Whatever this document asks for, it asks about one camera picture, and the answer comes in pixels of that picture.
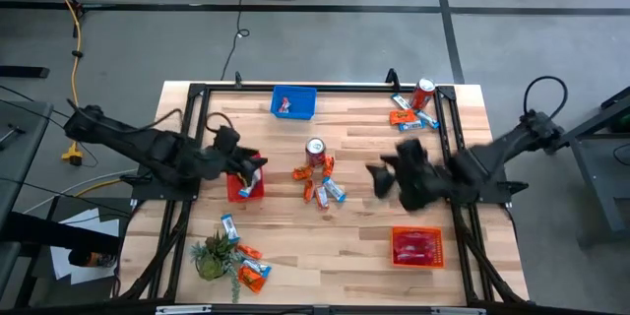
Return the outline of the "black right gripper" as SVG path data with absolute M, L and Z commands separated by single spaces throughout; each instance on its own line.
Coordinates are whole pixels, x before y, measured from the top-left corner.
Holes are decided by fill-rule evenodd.
M 443 196 L 443 180 L 429 162 L 426 149 L 419 140 L 404 140 L 397 144 L 396 155 L 381 155 L 380 159 L 392 166 L 400 186 L 399 199 L 408 212 L 424 209 Z M 394 175 L 385 165 L 367 164 L 377 198 L 386 198 Z

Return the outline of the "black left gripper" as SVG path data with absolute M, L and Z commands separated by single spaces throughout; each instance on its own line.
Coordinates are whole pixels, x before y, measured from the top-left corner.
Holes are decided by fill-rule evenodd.
M 230 127 L 219 127 L 214 141 L 204 148 L 204 178 L 217 179 L 222 172 L 237 172 L 240 162 L 235 157 L 238 148 L 240 134 Z M 258 150 L 242 149 L 243 160 L 255 167 L 262 167 L 268 162 L 266 157 L 261 157 Z M 255 179 L 254 167 L 244 167 L 236 175 L 244 186 L 251 186 Z

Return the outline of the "red candy packet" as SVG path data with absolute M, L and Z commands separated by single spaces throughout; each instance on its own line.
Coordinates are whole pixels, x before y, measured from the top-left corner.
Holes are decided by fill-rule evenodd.
M 397 245 L 424 245 L 434 244 L 440 240 L 440 236 L 425 230 L 413 230 L 397 232 L 394 241 Z

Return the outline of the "pink candy bag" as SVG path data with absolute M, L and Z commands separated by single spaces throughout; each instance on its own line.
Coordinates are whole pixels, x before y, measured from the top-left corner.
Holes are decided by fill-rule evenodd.
M 396 245 L 394 250 L 397 255 L 413 257 L 429 257 L 438 251 L 433 243 L 403 243 Z

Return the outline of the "red plastic basket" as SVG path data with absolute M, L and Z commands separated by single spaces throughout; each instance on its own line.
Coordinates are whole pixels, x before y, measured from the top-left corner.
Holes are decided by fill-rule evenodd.
M 227 200 L 230 203 L 244 203 L 262 199 L 265 195 L 265 187 L 264 187 L 264 174 L 261 169 L 262 175 L 261 180 L 255 189 L 252 191 L 249 198 L 242 198 L 238 195 L 238 192 L 241 188 L 244 187 L 242 181 L 235 174 L 229 174 L 226 177 L 226 188 L 227 188 Z

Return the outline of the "red soda can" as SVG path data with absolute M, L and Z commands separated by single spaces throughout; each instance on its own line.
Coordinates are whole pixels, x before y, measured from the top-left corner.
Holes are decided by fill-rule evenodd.
M 320 138 L 311 138 L 305 145 L 306 162 L 309 166 L 317 167 L 324 164 L 326 159 L 326 145 Z

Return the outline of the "orange plastic basket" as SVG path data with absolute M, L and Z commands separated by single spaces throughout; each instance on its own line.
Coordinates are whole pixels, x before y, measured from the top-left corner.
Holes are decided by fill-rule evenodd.
M 397 232 L 425 230 L 436 233 L 440 236 L 440 240 L 435 244 L 438 251 L 429 257 L 413 257 L 408 255 L 397 255 L 394 248 L 397 245 L 394 241 L 394 235 Z M 445 256 L 443 248 L 442 230 L 436 227 L 424 226 L 393 226 L 390 232 L 391 244 L 391 262 L 395 267 L 403 268 L 419 268 L 419 269 L 443 269 L 445 267 Z

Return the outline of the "red can with blue logo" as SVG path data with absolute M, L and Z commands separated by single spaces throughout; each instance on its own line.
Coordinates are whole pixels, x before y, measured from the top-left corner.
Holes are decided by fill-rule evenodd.
M 409 105 L 414 110 L 422 110 L 431 101 L 435 92 L 436 86 L 433 81 L 422 78 L 420 79 L 413 90 L 410 98 Z

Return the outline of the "blue plastic basket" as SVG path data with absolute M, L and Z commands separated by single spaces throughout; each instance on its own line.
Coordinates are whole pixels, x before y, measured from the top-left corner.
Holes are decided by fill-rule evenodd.
M 278 113 L 281 101 L 287 97 L 291 103 L 289 113 Z M 275 86 L 270 112 L 278 118 L 310 120 L 316 108 L 317 90 L 311 87 Z

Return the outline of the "artificial succulent plant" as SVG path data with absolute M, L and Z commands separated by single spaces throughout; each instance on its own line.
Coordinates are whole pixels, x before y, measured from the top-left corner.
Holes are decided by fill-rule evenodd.
M 238 280 L 235 244 L 230 241 L 227 233 L 217 231 L 213 236 L 207 237 L 204 243 L 196 242 L 191 246 L 190 255 L 201 279 L 210 282 L 228 276 L 231 284 L 231 302 L 239 302 L 241 286 Z

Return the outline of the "white paper sheets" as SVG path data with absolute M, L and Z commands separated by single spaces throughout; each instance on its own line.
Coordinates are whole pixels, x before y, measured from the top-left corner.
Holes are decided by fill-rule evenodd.
M 61 223 L 74 227 L 84 228 L 112 236 L 119 235 L 119 220 L 102 221 L 98 209 L 90 209 L 62 220 Z M 60 280 L 66 276 L 70 277 L 71 284 L 81 284 L 95 281 L 114 275 L 114 266 L 110 267 L 78 267 L 70 264 L 68 248 L 50 247 L 51 260 L 55 278 Z

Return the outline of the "silver metal plate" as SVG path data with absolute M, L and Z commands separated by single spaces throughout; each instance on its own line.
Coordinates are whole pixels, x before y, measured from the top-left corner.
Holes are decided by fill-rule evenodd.
M 186 304 L 158 306 L 155 315 L 200 315 L 211 314 L 213 306 L 211 304 Z
M 487 315 L 485 309 L 470 307 L 431 307 L 431 315 Z

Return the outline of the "orange black object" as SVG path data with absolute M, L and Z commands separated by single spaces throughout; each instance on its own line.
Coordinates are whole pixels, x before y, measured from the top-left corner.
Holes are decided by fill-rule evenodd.
M 83 268 L 110 268 L 116 264 L 116 257 L 111 254 L 85 250 L 72 250 L 68 254 L 71 265 Z

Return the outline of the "grey metal stand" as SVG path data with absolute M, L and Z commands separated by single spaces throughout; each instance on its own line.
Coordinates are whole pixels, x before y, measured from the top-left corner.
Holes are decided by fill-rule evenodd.
M 605 100 L 598 114 L 566 134 L 598 204 L 602 226 L 578 238 L 587 249 L 630 241 L 630 87 Z

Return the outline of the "black beam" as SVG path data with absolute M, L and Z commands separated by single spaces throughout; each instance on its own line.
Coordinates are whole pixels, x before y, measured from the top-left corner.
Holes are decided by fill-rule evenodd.
M 0 226 L 0 241 L 55 246 L 112 255 L 117 253 L 121 244 L 118 236 L 16 212 L 9 213 Z

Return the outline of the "grey desk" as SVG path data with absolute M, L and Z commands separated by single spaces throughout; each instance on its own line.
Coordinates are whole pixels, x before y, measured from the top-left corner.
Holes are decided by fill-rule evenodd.
M 47 102 L 0 100 L 0 230 L 12 213 L 52 108 Z

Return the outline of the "black flat bar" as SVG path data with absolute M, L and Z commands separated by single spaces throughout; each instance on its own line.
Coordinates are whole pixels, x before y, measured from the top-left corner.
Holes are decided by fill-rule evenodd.
M 46 79 L 49 73 L 46 67 L 0 65 L 0 77 Z

